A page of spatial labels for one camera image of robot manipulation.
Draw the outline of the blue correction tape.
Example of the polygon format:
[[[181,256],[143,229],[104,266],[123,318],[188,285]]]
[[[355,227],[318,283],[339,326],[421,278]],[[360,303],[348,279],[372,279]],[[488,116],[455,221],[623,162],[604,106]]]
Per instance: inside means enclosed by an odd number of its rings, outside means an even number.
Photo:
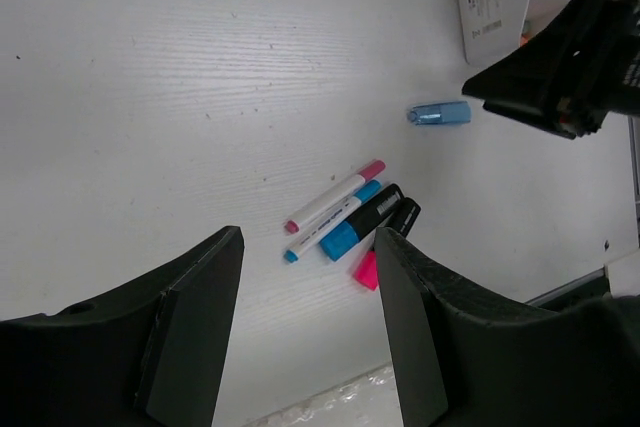
[[[470,123],[472,112],[466,101],[436,102],[410,108],[407,120],[417,126],[459,125]]]

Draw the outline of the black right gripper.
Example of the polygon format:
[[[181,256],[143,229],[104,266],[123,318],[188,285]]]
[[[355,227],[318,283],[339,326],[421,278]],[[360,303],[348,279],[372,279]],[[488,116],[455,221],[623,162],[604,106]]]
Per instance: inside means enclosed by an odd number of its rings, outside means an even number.
[[[466,80],[485,111],[567,139],[639,116],[639,0],[570,0],[524,46]]]

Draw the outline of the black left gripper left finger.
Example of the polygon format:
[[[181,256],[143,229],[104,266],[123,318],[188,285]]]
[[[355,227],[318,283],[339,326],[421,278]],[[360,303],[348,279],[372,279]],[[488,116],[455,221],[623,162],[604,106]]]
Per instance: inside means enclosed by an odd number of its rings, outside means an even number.
[[[5,426],[208,426],[244,239],[227,226],[117,288],[1,325]]]

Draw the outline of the black highlighter blue cap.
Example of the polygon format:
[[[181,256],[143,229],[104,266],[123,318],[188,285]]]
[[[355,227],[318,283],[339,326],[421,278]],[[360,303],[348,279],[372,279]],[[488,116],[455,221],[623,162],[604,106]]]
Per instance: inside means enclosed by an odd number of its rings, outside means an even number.
[[[320,247],[333,262],[338,261],[397,209],[404,194],[392,183],[361,205],[320,241]]]

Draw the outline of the white marker blue cap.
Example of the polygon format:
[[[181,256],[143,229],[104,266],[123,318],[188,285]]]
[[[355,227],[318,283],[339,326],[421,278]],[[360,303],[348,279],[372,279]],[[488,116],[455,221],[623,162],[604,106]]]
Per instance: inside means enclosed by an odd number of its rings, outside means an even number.
[[[297,234],[296,240],[284,252],[284,259],[288,263],[297,262],[309,249],[326,237],[335,227],[344,221],[357,208],[370,200],[381,189],[381,183],[375,179],[367,182],[349,197],[321,214],[308,226],[303,227]]]

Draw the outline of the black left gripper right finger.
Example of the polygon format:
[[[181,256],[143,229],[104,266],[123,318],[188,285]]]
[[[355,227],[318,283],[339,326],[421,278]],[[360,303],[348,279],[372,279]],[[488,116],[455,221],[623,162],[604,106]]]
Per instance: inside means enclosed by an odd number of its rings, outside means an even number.
[[[375,251],[405,425],[638,424],[637,297],[555,312],[476,284],[391,229]]]

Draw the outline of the white marker pink cap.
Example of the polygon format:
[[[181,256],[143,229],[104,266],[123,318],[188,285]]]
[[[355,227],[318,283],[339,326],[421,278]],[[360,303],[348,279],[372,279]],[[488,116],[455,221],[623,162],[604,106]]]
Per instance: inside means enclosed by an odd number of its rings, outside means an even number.
[[[298,233],[303,227],[308,226],[342,199],[349,197],[367,182],[374,179],[385,168],[386,164],[382,160],[375,159],[371,161],[356,173],[332,186],[289,216],[284,223],[285,231],[288,234]]]

